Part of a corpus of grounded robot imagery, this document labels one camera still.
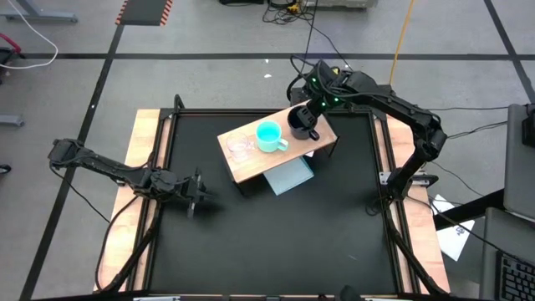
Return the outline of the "grey metal stand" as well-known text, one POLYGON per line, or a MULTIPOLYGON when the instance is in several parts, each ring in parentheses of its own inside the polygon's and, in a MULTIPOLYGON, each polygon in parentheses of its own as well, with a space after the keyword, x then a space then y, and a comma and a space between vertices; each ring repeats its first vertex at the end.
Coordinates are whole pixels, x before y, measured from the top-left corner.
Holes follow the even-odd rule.
POLYGON ((33 0, 9 0, 11 10, 0 11, 0 17, 7 20, 25 18, 27 21, 62 21, 77 23, 78 17, 74 13, 47 11, 40 8, 33 0))

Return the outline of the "teal mug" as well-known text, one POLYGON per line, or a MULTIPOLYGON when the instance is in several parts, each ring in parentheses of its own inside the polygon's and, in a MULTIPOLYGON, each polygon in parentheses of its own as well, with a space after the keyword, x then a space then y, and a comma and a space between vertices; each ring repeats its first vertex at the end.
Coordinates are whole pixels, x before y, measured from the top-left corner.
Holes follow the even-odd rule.
POLYGON ((286 151, 288 142, 282 138, 281 126, 271 120, 263 121, 256 129, 257 146, 266 153, 286 151))

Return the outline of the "black keyboard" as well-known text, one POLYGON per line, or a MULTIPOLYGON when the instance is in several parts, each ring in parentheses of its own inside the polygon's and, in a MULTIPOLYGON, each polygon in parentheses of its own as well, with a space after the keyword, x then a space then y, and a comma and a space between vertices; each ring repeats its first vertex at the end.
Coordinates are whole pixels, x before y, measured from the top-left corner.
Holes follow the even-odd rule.
POLYGON ((535 301, 535 266, 497 252, 494 295, 497 301, 535 301))

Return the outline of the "white paper sheet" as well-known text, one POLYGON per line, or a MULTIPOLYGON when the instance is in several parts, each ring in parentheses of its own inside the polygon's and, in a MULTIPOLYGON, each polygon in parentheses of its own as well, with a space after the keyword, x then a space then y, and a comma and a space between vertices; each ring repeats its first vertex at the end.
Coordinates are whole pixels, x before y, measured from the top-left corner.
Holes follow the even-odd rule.
MULTIPOLYGON (((436 195, 431 202, 431 207, 434 216, 438 217, 438 212, 445 212, 455 206, 451 202, 448 202, 444 197, 436 195)), ((457 261, 466 245, 470 236, 469 231, 474 227, 475 221, 470 220, 462 222, 460 226, 452 225, 449 222, 446 225, 447 228, 437 231, 440 248, 446 256, 457 261)))

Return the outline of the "dark speckled enamel mug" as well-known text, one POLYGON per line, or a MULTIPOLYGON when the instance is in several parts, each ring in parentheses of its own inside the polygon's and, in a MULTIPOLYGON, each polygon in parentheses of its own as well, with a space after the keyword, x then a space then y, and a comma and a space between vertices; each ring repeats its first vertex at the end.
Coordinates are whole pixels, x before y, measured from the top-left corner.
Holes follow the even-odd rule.
POLYGON ((307 139, 312 139, 314 141, 319 140, 320 135, 315 129, 312 130, 309 128, 309 126, 304 126, 303 123, 299 123, 297 121, 296 115, 295 115, 297 110, 298 110, 298 106, 293 107, 289 111, 288 118, 287 118, 292 136, 298 140, 307 140, 307 139))

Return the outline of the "light blue box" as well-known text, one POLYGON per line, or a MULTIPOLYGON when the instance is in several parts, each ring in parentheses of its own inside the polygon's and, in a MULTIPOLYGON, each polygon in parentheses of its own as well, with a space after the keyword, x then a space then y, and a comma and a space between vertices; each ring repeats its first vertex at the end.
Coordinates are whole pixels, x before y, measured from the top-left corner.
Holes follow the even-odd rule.
POLYGON ((302 157, 265 171, 263 175, 276 196, 314 177, 313 171, 302 157))

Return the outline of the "black table frame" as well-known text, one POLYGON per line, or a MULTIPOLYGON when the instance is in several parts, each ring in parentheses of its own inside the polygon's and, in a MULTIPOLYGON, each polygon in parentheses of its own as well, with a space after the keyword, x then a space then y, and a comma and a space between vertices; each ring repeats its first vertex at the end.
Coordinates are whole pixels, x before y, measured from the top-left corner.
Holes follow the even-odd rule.
POLYGON ((319 298, 344 286, 360 294, 437 294, 395 227, 370 110, 324 117, 337 140, 306 160, 314 177, 276 196, 263 173, 232 179, 217 137, 275 109, 161 109, 171 120, 165 161, 179 178, 199 168, 210 200, 156 202, 154 219, 103 293, 121 288, 161 297, 319 298))

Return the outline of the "grey side table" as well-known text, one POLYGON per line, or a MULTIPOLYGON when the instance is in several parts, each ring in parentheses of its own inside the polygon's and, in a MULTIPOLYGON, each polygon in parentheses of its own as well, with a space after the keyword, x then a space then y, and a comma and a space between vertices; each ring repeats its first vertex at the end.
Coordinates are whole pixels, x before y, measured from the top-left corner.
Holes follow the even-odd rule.
POLYGON ((535 146, 522 141, 528 121, 534 123, 535 138, 535 105, 508 107, 503 204, 508 211, 535 221, 535 146))

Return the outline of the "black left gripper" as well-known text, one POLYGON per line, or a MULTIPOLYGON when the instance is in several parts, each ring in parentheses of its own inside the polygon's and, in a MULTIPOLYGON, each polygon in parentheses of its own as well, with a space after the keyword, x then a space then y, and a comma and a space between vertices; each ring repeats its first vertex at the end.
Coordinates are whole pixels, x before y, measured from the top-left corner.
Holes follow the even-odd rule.
POLYGON ((173 202, 186 206, 187 217, 193 218, 196 206, 205 199, 210 200, 211 195, 212 191, 206 190, 201 170, 196 168, 192 176, 188 176, 178 183, 173 202))

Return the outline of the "wooden side plank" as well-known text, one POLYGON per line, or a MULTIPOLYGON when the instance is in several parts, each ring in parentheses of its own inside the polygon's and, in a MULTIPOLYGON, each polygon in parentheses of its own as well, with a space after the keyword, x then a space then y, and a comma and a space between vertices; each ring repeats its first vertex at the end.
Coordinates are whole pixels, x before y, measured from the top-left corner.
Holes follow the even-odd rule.
MULTIPOLYGON (((125 164, 138 166, 154 155, 155 163, 165 161, 171 120, 161 118, 159 110, 138 110, 133 125, 125 164)), ((115 222, 105 237, 104 251, 97 265, 96 278, 101 288, 109 285, 140 244, 154 219, 156 202, 137 198, 128 186, 118 189, 112 211, 115 222)))
MULTIPOLYGON (((377 143, 380 148, 382 169, 405 164, 414 151, 410 127, 386 116, 374 121, 377 143)), ((436 284, 445 291, 450 290, 446 269, 436 234, 432 210, 428 207, 428 192, 423 186, 413 186, 409 199, 390 206, 393 222, 412 252, 436 284)))

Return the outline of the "grey desk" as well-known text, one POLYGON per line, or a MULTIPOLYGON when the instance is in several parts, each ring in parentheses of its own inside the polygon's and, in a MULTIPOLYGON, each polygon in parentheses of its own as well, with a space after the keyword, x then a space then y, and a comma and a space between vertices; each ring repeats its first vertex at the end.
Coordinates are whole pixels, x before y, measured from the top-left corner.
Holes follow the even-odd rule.
POLYGON ((535 222, 509 212, 489 208, 485 215, 482 272, 479 297, 498 300, 500 280, 497 254, 509 253, 535 267, 535 222))

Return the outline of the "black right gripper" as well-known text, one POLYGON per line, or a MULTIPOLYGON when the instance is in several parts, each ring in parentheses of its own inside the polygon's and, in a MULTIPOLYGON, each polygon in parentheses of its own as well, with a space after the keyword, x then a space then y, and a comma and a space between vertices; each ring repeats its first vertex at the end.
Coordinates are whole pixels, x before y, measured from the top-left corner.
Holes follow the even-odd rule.
POLYGON ((318 125, 319 116, 330 109, 330 104, 325 98, 311 99, 306 103, 302 103, 296 111, 296 119, 304 126, 309 126, 314 130, 318 125))

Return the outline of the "black mat with striped edges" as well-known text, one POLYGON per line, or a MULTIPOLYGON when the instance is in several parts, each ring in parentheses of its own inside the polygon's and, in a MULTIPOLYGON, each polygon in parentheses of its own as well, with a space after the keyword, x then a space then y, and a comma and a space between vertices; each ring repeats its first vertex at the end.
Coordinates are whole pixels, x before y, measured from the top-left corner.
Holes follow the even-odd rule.
POLYGON ((124 0, 117 25, 165 26, 173 0, 124 0))

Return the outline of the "black desk bar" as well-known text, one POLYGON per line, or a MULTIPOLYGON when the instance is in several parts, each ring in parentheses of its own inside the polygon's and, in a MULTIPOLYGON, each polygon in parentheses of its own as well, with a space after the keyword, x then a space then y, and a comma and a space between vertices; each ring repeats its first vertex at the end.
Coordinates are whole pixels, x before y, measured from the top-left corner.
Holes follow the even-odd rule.
POLYGON ((494 191, 466 204, 448 209, 444 212, 437 212, 433 221, 437 231, 452 227, 454 223, 462 223, 477 219, 485 215, 487 208, 497 208, 504 210, 503 206, 504 190, 494 191))

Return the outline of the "small clear glass mug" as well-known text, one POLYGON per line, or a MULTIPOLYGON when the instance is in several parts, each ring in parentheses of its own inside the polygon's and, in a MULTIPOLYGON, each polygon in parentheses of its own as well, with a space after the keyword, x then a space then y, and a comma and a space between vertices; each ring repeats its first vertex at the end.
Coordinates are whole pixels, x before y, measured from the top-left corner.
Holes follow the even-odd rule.
POLYGON ((246 160, 250 153, 255 150, 254 143, 243 133, 230 134, 226 144, 234 161, 246 160))

